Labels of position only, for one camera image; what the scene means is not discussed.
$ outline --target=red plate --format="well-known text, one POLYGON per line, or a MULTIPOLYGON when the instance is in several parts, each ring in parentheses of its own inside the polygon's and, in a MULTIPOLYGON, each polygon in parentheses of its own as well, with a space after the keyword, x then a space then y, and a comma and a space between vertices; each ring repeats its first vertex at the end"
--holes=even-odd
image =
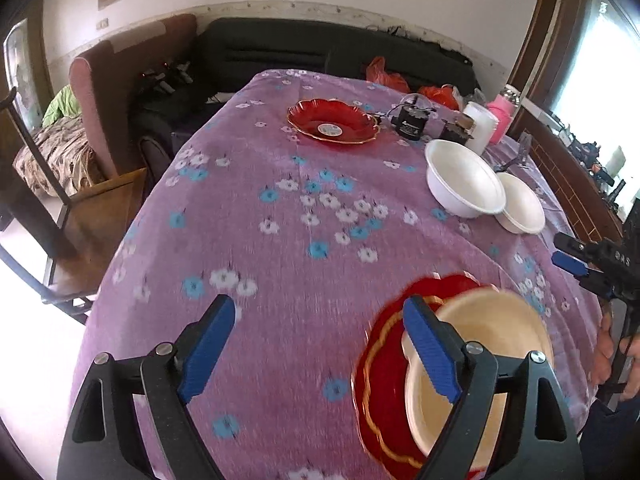
MULTIPOLYGON (((402 352, 402 304, 419 294, 435 312, 449 298, 480 285, 470 274, 423 278, 410 284, 375 317, 364 352, 351 378, 358 432, 364 449, 395 480, 413 480, 426 458, 416 446, 406 420, 402 352)), ((477 472, 470 472, 472 478, 477 472)))
POLYGON ((380 130, 376 119, 342 101, 300 101, 287 113, 289 123, 306 136, 337 144, 364 144, 380 130))

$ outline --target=table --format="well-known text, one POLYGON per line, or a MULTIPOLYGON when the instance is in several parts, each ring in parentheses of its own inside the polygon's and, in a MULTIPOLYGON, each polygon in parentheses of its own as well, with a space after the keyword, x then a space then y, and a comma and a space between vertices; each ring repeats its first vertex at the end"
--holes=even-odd
MULTIPOLYGON (((225 477, 386 478, 362 449, 351 400, 366 330, 408 283, 468 271, 521 293, 540 314, 580 427, 600 309, 551 264, 553 235, 570 229, 540 172, 513 170, 542 200, 539 236, 450 216, 428 191, 423 142, 386 127, 350 149, 297 134, 287 108, 316 97, 377 112, 401 95, 303 70, 258 74, 238 92, 182 147, 118 248, 87 323, 74 396, 98 352, 149 352, 224 292, 236 326, 189 409, 225 477)), ((436 106, 427 133, 451 116, 436 106)), ((487 157, 515 152, 507 139, 487 157)), ((145 402, 136 403, 150 460, 167 475, 145 402)))

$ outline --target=finger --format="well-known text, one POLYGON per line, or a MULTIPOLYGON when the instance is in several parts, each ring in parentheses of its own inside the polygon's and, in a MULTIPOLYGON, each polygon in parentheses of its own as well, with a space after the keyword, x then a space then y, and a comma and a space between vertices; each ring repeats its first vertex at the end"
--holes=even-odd
POLYGON ((605 332, 608 332, 609 330, 611 330, 611 322, 612 322, 611 313, 604 312, 602 314, 602 320, 600 321, 600 329, 604 330, 605 332))
POLYGON ((593 369, 591 371, 591 384, 597 386, 603 384, 611 375, 609 359, 596 350, 593 355, 593 369))
MULTIPOLYGON (((624 352, 626 350, 626 346, 629 344, 629 338, 625 337, 620 341, 620 351, 624 352)), ((629 348, 629 355, 635 357, 636 359, 640 359, 640 336, 636 336, 634 341, 631 343, 629 348)))
POLYGON ((604 357, 611 359, 615 352, 615 345, 608 331, 598 330, 598 338, 596 339, 596 349, 601 352, 604 357))
POLYGON ((640 390, 640 361, 635 361, 629 379, 626 382, 625 391, 620 395, 620 400, 633 399, 640 390))

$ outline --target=wooden chair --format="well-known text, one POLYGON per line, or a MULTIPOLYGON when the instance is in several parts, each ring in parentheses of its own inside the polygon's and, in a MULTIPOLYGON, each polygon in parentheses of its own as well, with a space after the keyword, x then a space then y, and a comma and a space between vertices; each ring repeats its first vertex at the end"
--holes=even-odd
POLYGON ((56 190, 63 207, 54 222, 40 200, 18 176, 11 162, 0 156, 0 202, 47 253, 44 283, 34 278, 2 246, 0 260, 24 282, 51 303, 81 323, 107 267, 142 205, 146 169, 108 180, 69 197, 18 116, 15 89, 0 102, 0 112, 9 111, 18 132, 45 176, 56 190), (82 304, 74 306, 74 300, 82 304))

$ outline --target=plastic bottle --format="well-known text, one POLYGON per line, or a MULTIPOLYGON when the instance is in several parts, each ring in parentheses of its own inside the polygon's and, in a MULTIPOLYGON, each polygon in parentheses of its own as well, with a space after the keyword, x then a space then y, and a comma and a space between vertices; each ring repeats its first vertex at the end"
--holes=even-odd
POLYGON ((489 139, 491 144, 497 144, 502 140, 511 126, 519 106, 520 92, 511 85, 505 85, 496 98, 486 106, 498 118, 498 127, 489 139))

